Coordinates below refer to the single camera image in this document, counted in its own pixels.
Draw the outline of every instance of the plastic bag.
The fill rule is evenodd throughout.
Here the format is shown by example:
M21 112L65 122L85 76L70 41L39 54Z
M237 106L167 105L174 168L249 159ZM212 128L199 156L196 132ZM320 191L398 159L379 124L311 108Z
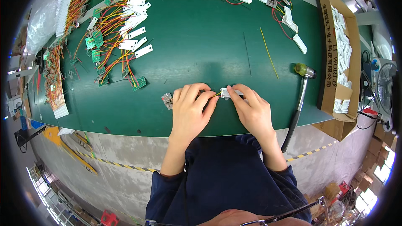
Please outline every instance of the plastic bag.
M374 8L371 2L368 1L367 11L375 12L378 11L378 9ZM377 49L377 52L382 58L392 60L391 36L387 27L385 26L384 21L380 21L380 23L372 25L371 28L373 30L373 43Z
M335 201L335 202L331 205L331 208L330 208L330 210L329 210L329 212L330 212L330 214L331 214L331 217L333 217L333 218L340 218L340 217L342 217L344 211L345 211L345 205L344 205L341 201L339 201L339 200Z
M29 54L37 54L56 32L57 0L33 0L27 30Z
M72 133L74 133L74 131L75 131L74 129L62 128L62 129L60 129L60 131L57 135L60 136L62 134L72 134Z

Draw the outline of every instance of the window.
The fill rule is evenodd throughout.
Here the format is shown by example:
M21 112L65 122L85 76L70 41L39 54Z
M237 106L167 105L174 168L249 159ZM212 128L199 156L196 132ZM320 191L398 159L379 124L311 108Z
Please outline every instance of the window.
M389 151L388 157L384 162L382 167L377 166L375 168L374 174L385 183L388 180L389 174L391 173L392 165L395 160L395 152L392 151L389 147L385 146L385 150Z

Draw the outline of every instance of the black wire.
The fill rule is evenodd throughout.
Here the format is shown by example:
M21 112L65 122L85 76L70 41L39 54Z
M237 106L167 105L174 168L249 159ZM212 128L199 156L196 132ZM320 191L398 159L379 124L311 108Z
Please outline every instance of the black wire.
M375 118L374 122L371 123L370 126L368 126L368 127L366 127L366 128L361 128L361 127L359 127L359 125L357 124L357 119L359 118L359 114L362 113L362 111L357 112L356 127L359 128L359 129L361 129L361 130L364 130L364 129L370 128L372 125L374 125L374 124L377 122L377 120L378 120L378 114L377 114L377 117Z
M17 136L17 142L18 142L18 138L22 138L23 139L23 141L25 140L25 138L22 136L22 135L18 135ZM24 145L22 145L22 146L20 146L20 151L23 153L23 154L25 154L26 152L27 152L27 144L28 144L28 142L27 143L25 143Z
M125 81L125 80L127 80L127 81L130 81L129 79L127 79L127 78L124 78L124 79L121 79L121 80L118 80L118 81L114 81L114 82L109 82L109 84L112 84L112 83L116 83L116 82L119 82L119 81Z
M363 61L363 59L364 59L364 55L367 56L367 59L365 60L365 62L366 62L366 63L371 63L370 52L369 52L368 50L364 50L364 51L361 53L361 60L362 60L362 61Z

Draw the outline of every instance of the eyeglass frame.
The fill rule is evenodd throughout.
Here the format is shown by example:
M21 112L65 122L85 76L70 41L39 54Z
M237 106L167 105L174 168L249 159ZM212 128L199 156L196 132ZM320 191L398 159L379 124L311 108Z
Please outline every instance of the eyeglass frame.
M311 207L313 207L313 206L315 206L317 204L320 204L320 205L324 206L324 208L325 208L324 213L325 213L326 223L328 225L328 208L326 206L324 196L321 196L315 202L309 203L309 204L304 205L304 206L302 206L300 208L288 211L288 212L283 213L283 214L278 215L278 216L270 217L268 219L260 219L260 220L255 220L255 221L251 221L251 222L245 222L245 223L240 224L240 226L246 226L246 225L253 224L253 223L260 223L260 225L262 225L262 226L267 226L268 223L277 222L279 220L282 220L282 219L285 219L285 218L288 218L288 217L292 217L295 214L303 212L303 211L305 211L305 210L307 210L307 209L309 209L309 208L311 208ZM147 223L148 223L149 226L159 226L159 225L176 226L176 225L173 225L173 224L157 223L155 220L145 219L144 226L146 226Z

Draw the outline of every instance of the person's right hand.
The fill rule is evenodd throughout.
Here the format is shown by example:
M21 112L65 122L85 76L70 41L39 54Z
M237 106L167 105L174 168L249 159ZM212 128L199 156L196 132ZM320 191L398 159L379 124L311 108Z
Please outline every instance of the person's right hand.
M227 86L233 100L239 119L243 126L254 135L258 141L266 140L275 134L271 122L271 106L261 98L256 91L243 84ZM244 94L242 99L233 89Z

